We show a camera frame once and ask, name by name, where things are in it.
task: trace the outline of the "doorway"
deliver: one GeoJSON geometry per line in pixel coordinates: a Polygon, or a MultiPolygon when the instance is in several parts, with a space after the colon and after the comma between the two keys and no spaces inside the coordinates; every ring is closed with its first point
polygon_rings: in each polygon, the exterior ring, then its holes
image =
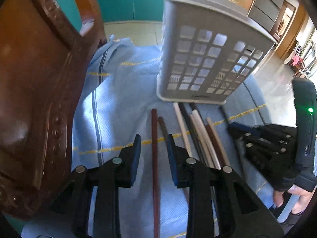
{"type": "Polygon", "coordinates": [[[286,30],[294,17],[295,9],[296,8],[293,5],[284,0],[275,24],[270,31],[270,34],[277,42],[279,42],[286,33],[286,30]]]}

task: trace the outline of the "basket hole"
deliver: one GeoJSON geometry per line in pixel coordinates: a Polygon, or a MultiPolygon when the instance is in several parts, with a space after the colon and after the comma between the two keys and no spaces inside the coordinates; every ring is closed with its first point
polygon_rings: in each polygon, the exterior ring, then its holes
{"type": "Polygon", "coordinates": [[[191,83],[192,80],[193,80],[193,77],[190,77],[190,76],[184,76],[183,78],[184,83],[191,83]]]}
{"type": "Polygon", "coordinates": [[[249,55],[249,56],[250,56],[251,54],[253,54],[254,50],[255,50],[254,47],[252,47],[252,46],[247,46],[247,49],[245,49],[244,53],[245,53],[246,55],[249,55]]]}
{"type": "Polygon", "coordinates": [[[227,89],[229,86],[230,86],[230,83],[228,83],[228,82],[224,82],[221,84],[221,88],[223,88],[223,89],[227,89]]]}
{"type": "Polygon", "coordinates": [[[207,46],[202,44],[195,44],[193,53],[198,55],[203,55],[206,51],[207,46]]]}
{"type": "Polygon", "coordinates": [[[223,78],[226,76],[224,72],[219,72],[216,76],[216,80],[223,80],[223,78]]]}
{"type": "Polygon", "coordinates": [[[253,60],[253,59],[251,59],[247,64],[247,66],[250,68],[253,68],[255,65],[256,65],[256,60],[253,60]]]}
{"type": "Polygon", "coordinates": [[[231,53],[227,59],[228,62],[235,62],[238,59],[239,55],[236,53],[231,53]]]}
{"type": "Polygon", "coordinates": [[[228,81],[228,82],[233,82],[234,79],[235,79],[235,77],[236,77],[236,74],[235,74],[235,73],[229,72],[229,73],[227,74],[226,81],[228,81]]]}
{"type": "Polygon", "coordinates": [[[187,55],[176,54],[174,63],[185,64],[187,60],[187,55]]]}
{"type": "Polygon", "coordinates": [[[228,71],[231,70],[231,68],[232,68],[232,63],[224,62],[224,64],[222,65],[221,70],[225,71],[225,72],[228,72],[228,71]]]}
{"type": "Polygon", "coordinates": [[[241,83],[243,81],[244,81],[244,77],[242,77],[242,76],[237,77],[235,80],[236,83],[241,83]]]}
{"type": "Polygon", "coordinates": [[[231,72],[233,72],[233,73],[238,73],[238,72],[240,71],[240,69],[241,69],[241,66],[236,65],[236,66],[234,66],[234,68],[232,69],[231,72]]]}
{"type": "Polygon", "coordinates": [[[181,38],[187,38],[187,39],[193,39],[195,34],[195,28],[191,26],[182,26],[180,29],[180,37],[181,38]]]}
{"type": "Polygon", "coordinates": [[[250,72],[250,69],[244,68],[240,74],[243,76],[247,76],[249,72],[250,72]]]}
{"type": "Polygon", "coordinates": [[[254,53],[253,57],[254,57],[255,59],[258,59],[258,60],[259,60],[259,59],[261,58],[262,54],[263,54],[262,51],[257,50],[257,51],[254,53]]]}
{"type": "Polygon", "coordinates": [[[177,51],[187,53],[191,50],[191,42],[190,41],[178,41],[177,43],[177,51]]]}
{"type": "Polygon", "coordinates": [[[186,69],[186,75],[195,75],[196,74],[196,72],[197,72],[197,69],[196,68],[193,68],[193,67],[188,67],[187,69],[186,69]]]}
{"type": "Polygon", "coordinates": [[[209,42],[212,37],[212,31],[201,29],[198,33],[197,40],[202,42],[209,42]]]}
{"type": "Polygon", "coordinates": [[[247,56],[241,56],[238,63],[240,64],[245,64],[245,62],[248,60],[248,57],[247,56]]]}
{"type": "Polygon", "coordinates": [[[218,89],[218,90],[216,91],[216,94],[222,94],[223,92],[224,92],[223,89],[218,89]]]}
{"type": "Polygon", "coordinates": [[[220,55],[220,48],[211,47],[208,52],[208,56],[217,58],[220,55]]]}
{"type": "Polygon", "coordinates": [[[202,61],[202,57],[191,55],[189,59],[189,65],[191,66],[199,66],[202,61]]]}
{"type": "Polygon", "coordinates": [[[192,85],[191,86],[191,90],[193,90],[193,91],[198,91],[199,88],[200,88],[200,85],[192,85]]]}
{"type": "Polygon", "coordinates": [[[175,66],[173,66],[173,68],[172,68],[172,73],[173,73],[173,74],[182,74],[182,73],[183,73],[183,70],[184,70],[184,67],[183,67],[183,66],[175,65],[175,66]]]}
{"type": "Polygon", "coordinates": [[[217,34],[215,40],[213,41],[213,44],[222,47],[226,43],[227,38],[228,37],[226,35],[217,34]]]}
{"type": "Polygon", "coordinates": [[[189,84],[180,84],[180,90],[188,90],[189,84]]]}
{"type": "Polygon", "coordinates": [[[221,81],[213,81],[210,85],[211,87],[218,87],[220,85],[221,81]]]}
{"type": "Polygon", "coordinates": [[[201,69],[198,73],[198,76],[199,77],[207,77],[208,74],[209,74],[210,70],[207,70],[207,69],[201,69]]]}
{"type": "Polygon", "coordinates": [[[201,85],[203,84],[204,81],[205,81],[205,78],[196,78],[194,83],[201,85]]]}
{"type": "Polygon", "coordinates": [[[230,95],[232,93],[232,90],[227,90],[224,95],[230,95]]]}
{"type": "Polygon", "coordinates": [[[210,87],[206,90],[206,93],[213,93],[216,89],[213,87],[210,87]]]}
{"type": "Polygon", "coordinates": [[[179,82],[180,81],[180,75],[171,75],[170,76],[170,82],[179,82]]]}
{"type": "Polygon", "coordinates": [[[233,50],[235,50],[235,51],[241,53],[242,50],[244,49],[244,47],[245,47],[245,43],[242,42],[242,41],[238,41],[238,42],[236,43],[235,48],[234,48],[233,50]]]}
{"type": "Polygon", "coordinates": [[[205,59],[205,61],[204,61],[204,63],[203,63],[203,67],[205,67],[205,68],[212,68],[213,67],[213,65],[215,64],[215,59],[205,59]]]}
{"type": "Polygon", "coordinates": [[[229,89],[236,89],[238,86],[238,83],[232,83],[229,89]]]}
{"type": "Polygon", "coordinates": [[[177,83],[169,83],[167,86],[168,90],[175,90],[177,88],[177,83]]]}

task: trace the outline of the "gray plastic basket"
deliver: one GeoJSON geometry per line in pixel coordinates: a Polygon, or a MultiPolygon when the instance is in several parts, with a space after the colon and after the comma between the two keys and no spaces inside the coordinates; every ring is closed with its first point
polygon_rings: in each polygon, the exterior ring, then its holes
{"type": "Polygon", "coordinates": [[[221,0],[164,0],[157,95],[164,101],[224,104],[275,40],[221,0]]]}

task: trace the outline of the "floor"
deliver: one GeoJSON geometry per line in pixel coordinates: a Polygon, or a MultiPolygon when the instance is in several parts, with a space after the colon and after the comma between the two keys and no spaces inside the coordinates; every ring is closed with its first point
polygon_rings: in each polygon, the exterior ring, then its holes
{"type": "MultiPolygon", "coordinates": [[[[137,46],[161,45],[161,22],[109,23],[104,29],[108,38],[110,35],[115,35],[116,39],[129,37],[137,46]]],[[[292,70],[271,53],[253,75],[263,92],[273,123],[296,126],[292,70]]]]}

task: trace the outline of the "brown wooden chair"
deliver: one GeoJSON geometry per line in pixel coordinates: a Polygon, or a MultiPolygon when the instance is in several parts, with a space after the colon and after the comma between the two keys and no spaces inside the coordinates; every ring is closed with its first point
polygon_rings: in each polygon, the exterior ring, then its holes
{"type": "Polygon", "coordinates": [[[78,33],[55,0],[0,7],[0,210],[29,219],[71,171],[87,66],[106,41],[97,0],[75,0],[78,33]]]}

